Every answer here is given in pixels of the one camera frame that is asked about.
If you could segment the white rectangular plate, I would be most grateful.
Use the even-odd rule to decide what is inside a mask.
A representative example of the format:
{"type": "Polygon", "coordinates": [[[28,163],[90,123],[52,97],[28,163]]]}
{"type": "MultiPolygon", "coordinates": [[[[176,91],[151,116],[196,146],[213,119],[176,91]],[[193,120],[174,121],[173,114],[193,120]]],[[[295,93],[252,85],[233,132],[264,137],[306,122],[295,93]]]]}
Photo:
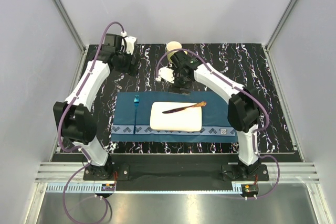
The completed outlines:
{"type": "Polygon", "coordinates": [[[164,114],[163,111],[191,106],[194,103],[154,102],[151,107],[150,127],[161,131],[197,132],[202,128],[202,107],[164,114]]]}

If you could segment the blue fork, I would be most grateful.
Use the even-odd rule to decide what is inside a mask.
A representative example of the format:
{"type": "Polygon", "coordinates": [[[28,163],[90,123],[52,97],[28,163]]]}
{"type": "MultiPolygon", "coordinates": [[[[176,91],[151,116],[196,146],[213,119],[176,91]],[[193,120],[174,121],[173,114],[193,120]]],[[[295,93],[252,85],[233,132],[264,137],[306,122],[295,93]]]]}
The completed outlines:
{"type": "Polygon", "coordinates": [[[137,110],[138,110],[139,103],[140,103],[140,99],[139,99],[139,95],[137,94],[134,96],[135,113],[134,113],[133,134],[136,133],[136,124],[137,124],[136,120],[137,120],[137,110]]]}

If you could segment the yellow-green ceramic mug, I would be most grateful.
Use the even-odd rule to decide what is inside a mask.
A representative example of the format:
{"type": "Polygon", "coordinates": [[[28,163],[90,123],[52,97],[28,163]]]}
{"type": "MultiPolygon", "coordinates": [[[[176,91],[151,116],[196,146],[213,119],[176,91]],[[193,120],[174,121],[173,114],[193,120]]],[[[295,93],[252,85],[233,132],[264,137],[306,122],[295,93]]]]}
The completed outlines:
{"type": "Polygon", "coordinates": [[[171,57],[174,54],[174,49],[181,49],[182,45],[178,41],[170,41],[166,44],[166,53],[167,53],[167,59],[169,62],[172,62],[171,57]]]}

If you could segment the blue cloth placemat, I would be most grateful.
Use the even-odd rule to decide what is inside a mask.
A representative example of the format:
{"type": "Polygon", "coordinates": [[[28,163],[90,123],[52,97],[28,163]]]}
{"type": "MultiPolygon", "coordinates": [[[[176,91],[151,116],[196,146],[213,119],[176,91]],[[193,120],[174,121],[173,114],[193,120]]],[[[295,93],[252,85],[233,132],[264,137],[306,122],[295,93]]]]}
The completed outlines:
{"type": "Polygon", "coordinates": [[[117,95],[116,110],[111,129],[114,142],[168,142],[168,143],[234,143],[238,141],[236,130],[227,119],[228,104],[213,91],[192,91],[190,95],[170,92],[120,92],[117,95]],[[136,133],[133,134],[134,96],[140,103],[136,117],[136,133]],[[151,107],[154,102],[200,103],[202,107],[202,128],[197,132],[153,130],[150,127],[151,107]]]}

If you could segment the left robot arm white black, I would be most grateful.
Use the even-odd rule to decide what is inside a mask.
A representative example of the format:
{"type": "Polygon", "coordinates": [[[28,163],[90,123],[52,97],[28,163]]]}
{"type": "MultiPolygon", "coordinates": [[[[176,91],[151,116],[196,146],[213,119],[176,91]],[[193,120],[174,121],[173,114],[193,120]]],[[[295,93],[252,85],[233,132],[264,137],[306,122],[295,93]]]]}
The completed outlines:
{"type": "Polygon", "coordinates": [[[95,178],[107,180],[113,175],[110,155],[97,139],[97,123],[91,107],[102,83],[115,70],[136,76],[140,58],[134,55],[137,38],[106,34],[73,92],[53,107],[59,146],[65,152],[78,150],[87,159],[85,170],[95,178]]]}

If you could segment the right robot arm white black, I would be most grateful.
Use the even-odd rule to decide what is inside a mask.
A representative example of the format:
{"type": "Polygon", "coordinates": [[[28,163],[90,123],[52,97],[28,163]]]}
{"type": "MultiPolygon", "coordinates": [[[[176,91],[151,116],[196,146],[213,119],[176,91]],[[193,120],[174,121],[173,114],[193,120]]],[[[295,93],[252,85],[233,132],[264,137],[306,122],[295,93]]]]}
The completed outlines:
{"type": "Polygon", "coordinates": [[[182,49],[167,52],[172,65],[169,74],[171,91],[184,93],[192,82],[210,88],[228,104],[227,118],[237,132],[238,164],[232,168],[230,179],[250,180],[261,165],[257,151],[257,130],[261,103],[256,99],[257,90],[239,84],[217,71],[199,56],[191,57],[182,49]]]}

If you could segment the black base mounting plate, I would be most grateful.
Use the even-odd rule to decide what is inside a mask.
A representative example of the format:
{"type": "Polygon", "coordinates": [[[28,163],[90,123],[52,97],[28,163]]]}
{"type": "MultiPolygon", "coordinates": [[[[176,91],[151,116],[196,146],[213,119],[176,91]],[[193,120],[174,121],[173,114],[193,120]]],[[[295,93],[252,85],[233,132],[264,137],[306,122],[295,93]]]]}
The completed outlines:
{"type": "Polygon", "coordinates": [[[245,168],[236,155],[150,155],[147,157],[114,155],[107,170],[89,166],[84,180],[108,180],[116,178],[130,181],[142,176],[155,177],[204,177],[224,181],[269,181],[268,168],[260,161],[251,169],[245,168]]]}

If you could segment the right connector box orange black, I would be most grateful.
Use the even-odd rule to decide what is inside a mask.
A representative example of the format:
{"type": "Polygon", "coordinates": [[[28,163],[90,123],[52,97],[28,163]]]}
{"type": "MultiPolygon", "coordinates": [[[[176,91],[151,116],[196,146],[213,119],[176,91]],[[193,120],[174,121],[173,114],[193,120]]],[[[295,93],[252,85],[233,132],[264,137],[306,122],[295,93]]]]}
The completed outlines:
{"type": "Polygon", "coordinates": [[[244,198],[256,198],[259,193],[259,186],[258,184],[245,184],[242,185],[242,196],[244,198]]]}

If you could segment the left connector box black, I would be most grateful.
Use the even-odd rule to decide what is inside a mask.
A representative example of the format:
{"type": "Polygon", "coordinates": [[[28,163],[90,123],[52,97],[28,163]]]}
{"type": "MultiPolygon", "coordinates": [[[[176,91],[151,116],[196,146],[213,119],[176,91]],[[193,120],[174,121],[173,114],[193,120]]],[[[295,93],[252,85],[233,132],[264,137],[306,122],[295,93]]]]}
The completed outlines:
{"type": "Polygon", "coordinates": [[[101,191],[102,192],[111,192],[113,193],[116,190],[116,183],[103,183],[101,184],[101,191]]]}

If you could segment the left aluminium frame post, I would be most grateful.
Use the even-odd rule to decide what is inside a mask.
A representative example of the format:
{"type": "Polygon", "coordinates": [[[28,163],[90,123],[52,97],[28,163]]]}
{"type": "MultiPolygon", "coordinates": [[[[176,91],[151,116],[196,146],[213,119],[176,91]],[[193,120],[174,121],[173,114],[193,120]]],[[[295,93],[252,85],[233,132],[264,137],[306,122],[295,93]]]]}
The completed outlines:
{"type": "Polygon", "coordinates": [[[83,43],[79,33],[77,32],[68,12],[66,11],[63,3],[61,0],[52,0],[53,4],[55,5],[60,17],[62,18],[63,22],[65,23],[68,31],[70,32],[75,44],[79,48],[79,50],[83,53],[86,49],[85,44],[83,43]]]}

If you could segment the aluminium frame post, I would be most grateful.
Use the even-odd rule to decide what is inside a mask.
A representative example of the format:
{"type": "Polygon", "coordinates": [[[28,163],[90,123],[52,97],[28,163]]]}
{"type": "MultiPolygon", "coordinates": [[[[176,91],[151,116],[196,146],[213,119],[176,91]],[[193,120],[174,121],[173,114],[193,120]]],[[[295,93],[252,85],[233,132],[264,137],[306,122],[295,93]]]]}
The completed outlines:
{"type": "Polygon", "coordinates": [[[55,5],[60,17],[62,18],[63,22],[65,23],[68,31],[70,32],[75,44],[79,48],[79,50],[83,53],[86,49],[85,44],[83,43],[79,33],[77,32],[68,12],[66,11],[63,3],[61,0],[52,0],[53,4],[55,5]]]}
{"type": "Polygon", "coordinates": [[[270,38],[268,39],[267,43],[265,44],[266,51],[270,51],[273,44],[275,43],[277,37],[281,33],[283,27],[285,26],[288,18],[290,17],[291,13],[293,12],[294,8],[298,4],[299,0],[290,0],[287,7],[285,8],[278,24],[275,27],[275,30],[272,32],[270,38]]]}

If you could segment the aluminium front frame rail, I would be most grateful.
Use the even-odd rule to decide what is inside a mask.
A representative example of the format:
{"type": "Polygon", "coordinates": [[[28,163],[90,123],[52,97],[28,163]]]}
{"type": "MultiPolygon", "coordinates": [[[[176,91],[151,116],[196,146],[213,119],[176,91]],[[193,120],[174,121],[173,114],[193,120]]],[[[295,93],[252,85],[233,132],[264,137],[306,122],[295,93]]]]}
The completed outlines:
{"type": "MultiPolygon", "coordinates": [[[[155,176],[192,176],[192,177],[209,177],[220,172],[228,170],[219,164],[121,164],[116,167],[118,179],[127,180],[140,175],[155,176]]],[[[258,169],[260,173],[259,181],[276,181],[279,178],[280,183],[318,183],[319,177],[315,166],[312,163],[264,163],[258,169]]],[[[61,183],[67,181],[70,176],[74,175],[75,181],[88,180],[94,181],[102,178],[101,175],[93,175],[87,171],[81,163],[41,163],[36,175],[36,182],[61,183]]]]}

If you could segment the right aluminium frame post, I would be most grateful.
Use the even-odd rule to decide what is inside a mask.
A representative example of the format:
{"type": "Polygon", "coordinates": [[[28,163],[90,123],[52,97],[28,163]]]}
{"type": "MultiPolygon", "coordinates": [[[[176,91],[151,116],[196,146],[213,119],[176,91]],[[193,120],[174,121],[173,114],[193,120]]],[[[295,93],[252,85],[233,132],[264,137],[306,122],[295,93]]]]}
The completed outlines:
{"type": "Polygon", "coordinates": [[[298,4],[299,0],[290,0],[287,7],[285,8],[278,24],[275,27],[275,30],[272,32],[270,38],[268,39],[267,43],[265,44],[266,51],[270,51],[273,44],[275,43],[277,37],[281,33],[283,27],[285,26],[288,18],[290,17],[291,13],[293,12],[294,8],[298,4]]]}

